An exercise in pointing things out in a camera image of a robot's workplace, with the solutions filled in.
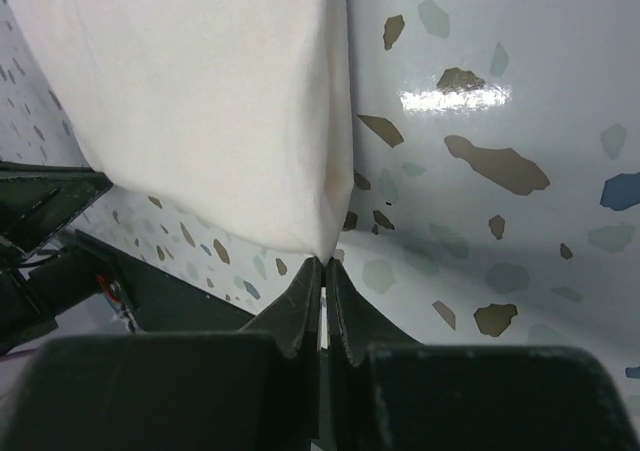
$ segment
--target folded cloth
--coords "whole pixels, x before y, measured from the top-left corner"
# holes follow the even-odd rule
[[[353,182],[345,0],[9,0],[89,164],[326,261]]]

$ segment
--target dark blue spot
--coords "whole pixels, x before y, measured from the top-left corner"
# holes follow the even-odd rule
[[[624,370],[624,374],[627,378],[640,379],[640,366],[637,368],[627,368]]]
[[[640,173],[619,174],[604,183],[600,205],[624,211],[640,204]]]
[[[258,292],[258,290],[253,284],[251,284],[248,281],[245,281],[244,287],[247,290],[247,293],[249,293],[251,296],[253,296],[256,299],[260,299],[260,293]]]

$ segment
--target speckled pattern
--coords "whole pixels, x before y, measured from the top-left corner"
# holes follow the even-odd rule
[[[356,187],[336,257],[425,343],[586,348],[640,426],[638,11],[349,0]],[[83,165],[7,6],[0,34],[0,156]],[[303,260],[122,189],[74,226],[254,313]]]

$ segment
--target brown spot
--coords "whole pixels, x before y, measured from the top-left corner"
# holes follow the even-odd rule
[[[16,58],[13,58],[13,64],[16,65],[16,69],[18,70],[18,72],[23,75],[26,76],[27,73],[24,72],[24,69],[22,69],[22,67],[20,66],[20,63],[18,63],[18,61],[16,60]]]
[[[42,134],[42,131],[40,131],[40,129],[38,129],[38,127],[34,124],[33,125],[33,130],[36,132],[36,134],[38,135],[38,137],[44,141],[44,134]]]
[[[436,84],[436,87],[443,94],[459,93],[464,91],[476,91],[484,88],[484,79],[479,78],[472,71],[464,71],[460,68],[449,68],[445,70]]]
[[[481,176],[519,196],[542,191],[551,183],[536,163],[520,156],[512,148],[476,148],[462,136],[447,136],[444,142],[454,158],[464,159]]]
[[[351,231],[356,228],[358,224],[358,215],[349,211],[347,213],[347,217],[344,219],[344,225],[342,226],[343,231]]]
[[[187,241],[187,243],[189,243],[192,248],[195,248],[196,242],[193,240],[193,236],[191,236],[191,233],[184,225],[184,223],[180,223],[180,230],[182,231],[182,235],[184,236],[184,239]]]
[[[391,230],[396,229],[393,223],[389,221],[389,218],[387,218],[384,214],[382,214],[382,211],[375,210],[373,212],[373,219],[375,220],[376,223],[378,223],[380,226],[382,226],[385,229],[391,229]]]
[[[280,258],[276,258],[276,268],[278,268],[278,274],[280,276],[284,276],[285,274],[287,274],[287,265],[284,264],[284,261],[282,261]]]
[[[449,325],[451,329],[456,330],[456,315],[451,308],[444,304],[442,301],[436,301],[432,304],[433,308],[438,312],[440,317],[444,319],[445,323]]]
[[[353,170],[353,181],[357,188],[362,189],[363,191],[369,191],[371,189],[371,183],[367,178],[362,176],[355,169]]]
[[[480,332],[494,338],[500,336],[517,315],[518,308],[513,304],[490,304],[486,308],[478,308],[473,313]]]
[[[58,109],[60,111],[62,111],[62,105],[60,104],[60,101],[58,101],[58,97],[56,96],[56,93],[54,93],[53,91],[49,90],[49,96],[51,96],[51,99],[53,100],[55,105],[58,107]]]
[[[571,251],[571,248],[569,248],[569,246],[562,243],[560,245],[560,256],[562,256],[564,259],[571,259],[573,258],[573,252]]]
[[[504,218],[499,214],[489,220],[489,229],[491,229],[491,234],[493,234],[498,241],[504,236],[504,224]]]
[[[384,41],[384,49],[389,51],[393,47],[393,43],[395,43],[400,34],[402,34],[402,30],[404,29],[404,18],[401,14],[398,16],[391,16],[384,23],[384,34],[382,35],[382,40]]]
[[[391,121],[387,118],[380,118],[378,116],[366,116],[359,114],[360,121],[367,125],[367,127],[376,133],[380,139],[387,143],[392,148],[404,142],[404,138],[398,128],[396,128]]]
[[[154,206],[157,206],[160,209],[162,209],[162,203],[160,202],[160,200],[158,198],[154,198],[153,196],[147,196],[147,199],[149,201],[151,201]]]
[[[215,249],[216,253],[218,253],[220,261],[225,264],[231,264],[231,259],[229,259],[229,253],[227,252],[227,249],[217,239],[213,240],[213,249]]]
[[[333,257],[341,263],[344,263],[344,249],[336,249],[333,252]]]

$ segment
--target towel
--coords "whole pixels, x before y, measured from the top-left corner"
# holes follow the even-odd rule
[[[9,0],[90,166],[258,245],[335,249],[346,0]]]

